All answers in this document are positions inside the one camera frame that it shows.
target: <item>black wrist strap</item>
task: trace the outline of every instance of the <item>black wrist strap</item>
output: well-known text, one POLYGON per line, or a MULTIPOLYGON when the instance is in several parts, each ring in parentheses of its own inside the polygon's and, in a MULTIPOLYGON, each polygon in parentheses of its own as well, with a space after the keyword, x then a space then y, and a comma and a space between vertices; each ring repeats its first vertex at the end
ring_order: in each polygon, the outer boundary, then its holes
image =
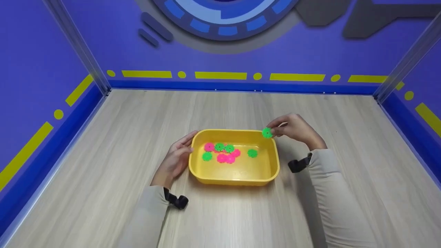
POLYGON ((187 197, 181 195, 177 198, 174 194, 170 193, 166 187, 164 187, 164 196, 170 204, 174 205, 179 210, 184 209, 188 204, 187 197))
POLYGON ((288 163, 288 167, 291 170, 292 173, 301 172, 304 168, 306 168, 309 165, 309 162, 311 161, 312 153, 308 153, 308 157, 303 158, 301 160, 291 160, 288 163))

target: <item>hand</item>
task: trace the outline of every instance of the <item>hand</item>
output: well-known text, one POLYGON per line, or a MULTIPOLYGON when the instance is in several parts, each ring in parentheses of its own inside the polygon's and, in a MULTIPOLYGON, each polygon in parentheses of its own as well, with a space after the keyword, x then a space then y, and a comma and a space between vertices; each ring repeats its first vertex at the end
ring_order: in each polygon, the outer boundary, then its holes
POLYGON ((280 116, 271 121, 267 127, 271 128, 274 136, 286 135, 305 143, 309 150, 327 149, 323 138, 298 114, 280 116))
POLYGON ((167 155, 153 176, 151 186, 160 185, 168 189, 172 187, 175 179, 188 167, 188 156, 193 151, 190 145, 197 133, 198 131, 193 131, 170 146, 167 155))

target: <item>blue baseboard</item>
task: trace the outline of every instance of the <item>blue baseboard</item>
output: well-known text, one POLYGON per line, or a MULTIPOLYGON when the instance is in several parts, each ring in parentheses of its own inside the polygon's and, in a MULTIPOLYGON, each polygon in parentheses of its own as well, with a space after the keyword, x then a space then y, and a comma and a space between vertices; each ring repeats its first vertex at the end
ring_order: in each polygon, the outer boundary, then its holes
POLYGON ((0 201, 0 236, 34 194, 103 95, 93 85, 15 185, 0 201))
POLYGON ((372 95, 378 84, 320 85, 320 84, 276 84, 276 83, 223 83, 223 82, 158 82, 145 80, 109 80, 112 88, 146 90, 209 90, 214 91, 263 91, 274 93, 317 93, 372 95))
POLYGON ((441 181, 441 146, 435 138, 425 130, 418 117, 406 108, 397 95, 390 94, 384 101, 383 108, 395 121, 433 175, 441 181))

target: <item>pink gear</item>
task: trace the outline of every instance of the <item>pink gear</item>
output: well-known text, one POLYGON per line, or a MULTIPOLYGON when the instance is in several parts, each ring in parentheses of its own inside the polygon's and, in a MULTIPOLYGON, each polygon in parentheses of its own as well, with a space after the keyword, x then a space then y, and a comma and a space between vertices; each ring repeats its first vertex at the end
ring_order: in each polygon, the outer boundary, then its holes
POLYGON ((226 159, 225 162, 227 162, 228 164, 232 164, 232 163, 234 163, 236 161, 236 157, 234 157, 233 155, 228 154, 226 156, 227 156, 227 159, 226 159))
POLYGON ((204 146, 205 151, 213 151, 214 150, 214 144, 211 142, 208 142, 207 144, 205 144, 204 146))
POLYGON ((221 153, 217 156, 217 161, 219 163, 225 163, 227 161, 227 155, 221 153))
POLYGON ((231 155, 233 155, 235 158, 237 158, 238 156, 240 156, 240 151, 239 149, 234 149, 234 151, 231 153, 231 155))

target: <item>blue circular graphic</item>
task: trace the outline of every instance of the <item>blue circular graphic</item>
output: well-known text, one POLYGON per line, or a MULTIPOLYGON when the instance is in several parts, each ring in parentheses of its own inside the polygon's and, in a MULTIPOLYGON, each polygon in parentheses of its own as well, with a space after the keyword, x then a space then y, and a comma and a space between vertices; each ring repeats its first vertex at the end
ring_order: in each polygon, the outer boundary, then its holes
POLYGON ((298 0, 153 0, 176 25, 216 41, 245 39, 284 17, 298 0))

